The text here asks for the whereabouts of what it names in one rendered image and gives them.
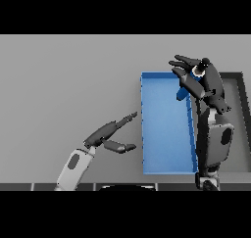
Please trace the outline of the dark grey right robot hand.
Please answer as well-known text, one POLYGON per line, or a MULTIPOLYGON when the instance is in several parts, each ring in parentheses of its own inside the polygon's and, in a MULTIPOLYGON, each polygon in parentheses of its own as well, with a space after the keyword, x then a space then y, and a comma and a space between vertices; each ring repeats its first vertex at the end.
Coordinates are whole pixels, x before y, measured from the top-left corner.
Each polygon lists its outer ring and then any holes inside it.
POLYGON ((200 83, 206 90, 211 91, 211 95, 199 101, 203 101, 209 108, 215 109, 219 115, 230 111, 230 106, 226 103, 222 79, 211 61, 200 83))

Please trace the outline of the blue bin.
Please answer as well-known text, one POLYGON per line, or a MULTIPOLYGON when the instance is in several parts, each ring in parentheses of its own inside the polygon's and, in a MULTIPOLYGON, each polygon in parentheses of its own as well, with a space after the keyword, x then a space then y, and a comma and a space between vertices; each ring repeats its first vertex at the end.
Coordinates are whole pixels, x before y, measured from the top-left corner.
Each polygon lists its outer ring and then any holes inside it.
POLYGON ((197 171, 190 95, 178 101, 179 79, 171 71, 143 71, 140 77, 143 173, 197 171))

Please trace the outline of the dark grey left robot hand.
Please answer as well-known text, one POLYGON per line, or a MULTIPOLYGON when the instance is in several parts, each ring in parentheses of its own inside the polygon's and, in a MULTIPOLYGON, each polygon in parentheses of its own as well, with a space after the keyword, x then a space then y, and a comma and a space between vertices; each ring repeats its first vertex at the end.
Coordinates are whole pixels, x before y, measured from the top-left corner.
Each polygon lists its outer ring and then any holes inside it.
POLYGON ((114 135, 115 132, 122 128, 126 123, 132 121, 132 119, 136 116, 137 113, 132 113, 122 118, 120 121, 114 120, 104 124, 83 141, 83 146, 86 149, 90 149, 91 147, 97 148, 101 145, 104 145, 105 149, 118 154, 123 154, 125 152, 134 150, 136 148, 134 144, 123 144, 113 141, 111 140, 111 136, 114 135))

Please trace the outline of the dark grey bin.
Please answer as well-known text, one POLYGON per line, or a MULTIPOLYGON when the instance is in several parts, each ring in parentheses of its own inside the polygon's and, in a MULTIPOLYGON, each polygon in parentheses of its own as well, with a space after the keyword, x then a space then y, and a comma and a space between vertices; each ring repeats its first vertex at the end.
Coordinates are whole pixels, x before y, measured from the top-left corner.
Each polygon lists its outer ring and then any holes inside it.
POLYGON ((225 116, 234 126, 228 158, 220 172, 251 172, 251 114, 241 72, 221 72, 231 110, 225 116))

